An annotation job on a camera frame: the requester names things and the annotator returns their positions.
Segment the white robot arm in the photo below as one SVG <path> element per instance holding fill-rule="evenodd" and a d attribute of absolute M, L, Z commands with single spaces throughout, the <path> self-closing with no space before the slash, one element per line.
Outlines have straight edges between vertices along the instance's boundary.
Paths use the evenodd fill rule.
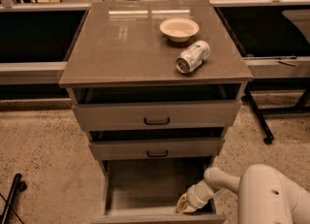
<path fill-rule="evenodd" d="M 180 213 L 193 213 L 225 189 L 237 196 L 238 224 L 310 224 L 310 193 L 276 169 L 264 164 L 232 176 L 217 167 L 178 200 Z"/>

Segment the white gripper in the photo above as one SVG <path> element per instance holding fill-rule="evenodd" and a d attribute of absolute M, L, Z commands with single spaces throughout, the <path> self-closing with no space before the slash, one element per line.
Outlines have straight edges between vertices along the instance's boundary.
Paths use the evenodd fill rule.
<path fill-rule="evenodd" d="M 179 213 L 193 213 L 203 208 L 209 200 L 215 198 L 224 191 L 223 188 L 215 188 L 201 180 L 188 188 L 177 201 L 176 210 Z"/>

